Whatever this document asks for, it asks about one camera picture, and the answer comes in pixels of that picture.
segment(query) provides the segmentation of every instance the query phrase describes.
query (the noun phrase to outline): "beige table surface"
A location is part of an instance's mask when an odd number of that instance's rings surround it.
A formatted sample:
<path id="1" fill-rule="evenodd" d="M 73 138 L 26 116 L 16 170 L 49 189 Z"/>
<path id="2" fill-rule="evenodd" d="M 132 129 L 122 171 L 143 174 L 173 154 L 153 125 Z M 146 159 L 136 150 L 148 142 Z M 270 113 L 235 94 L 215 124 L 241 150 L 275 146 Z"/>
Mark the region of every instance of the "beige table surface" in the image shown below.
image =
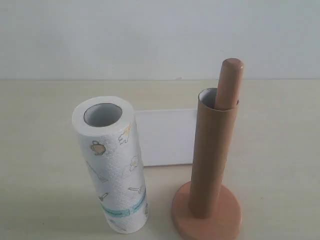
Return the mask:
<path id="1" fill-rule="evenodd" d="M 122 97 L 136 110 L 195 108 L 198 92 L 215 86 L 0 82 L 0 240 L 179 240 L 171 201 L 190 179 L 191 166 L 145 168 L 149 220 L 136 233 L 115 233 L 97 200 L 71 115 L 80 102 L 103 95 Z M 223 180 L 242 205 L 239 240 L 320 239 L 319 120 L 319 80 L 243 83 Z"/>

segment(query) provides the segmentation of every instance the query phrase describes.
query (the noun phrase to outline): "brown tube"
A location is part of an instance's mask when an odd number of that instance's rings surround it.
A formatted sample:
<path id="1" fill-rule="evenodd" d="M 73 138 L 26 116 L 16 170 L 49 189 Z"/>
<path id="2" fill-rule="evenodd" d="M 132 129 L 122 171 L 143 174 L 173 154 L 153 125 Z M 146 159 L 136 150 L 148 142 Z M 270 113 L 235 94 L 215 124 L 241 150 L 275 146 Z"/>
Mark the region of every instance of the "brown tube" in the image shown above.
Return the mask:
<path id="1" fill-rule="evenodd" d="M 238 106 L 214 109 L 217 89 L 198 97 L 189 210 L 196 218 L 208 218 L 215 210 Z"/>
<path id="2" fill-rule="evenodd" d="M 237 58 L 223 61 L 214 109 L 228 110 L 236 107 L 244 72 L 244 63 Z"/>

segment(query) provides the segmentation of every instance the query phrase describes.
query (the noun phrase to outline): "paper towel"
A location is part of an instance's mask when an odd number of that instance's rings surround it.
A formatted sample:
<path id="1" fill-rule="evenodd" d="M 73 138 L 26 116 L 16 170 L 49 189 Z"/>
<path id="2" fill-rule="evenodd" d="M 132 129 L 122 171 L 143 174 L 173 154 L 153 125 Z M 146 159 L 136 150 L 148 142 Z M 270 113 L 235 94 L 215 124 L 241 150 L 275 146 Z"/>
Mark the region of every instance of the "paper towel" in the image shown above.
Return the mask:
<path id="1" fill-rule="evenodd" d="M 139 230 L 148 204 L 133 107 L 116 96 L 91 98 L 75 108 L 72 124 L 109 226 Z"/>

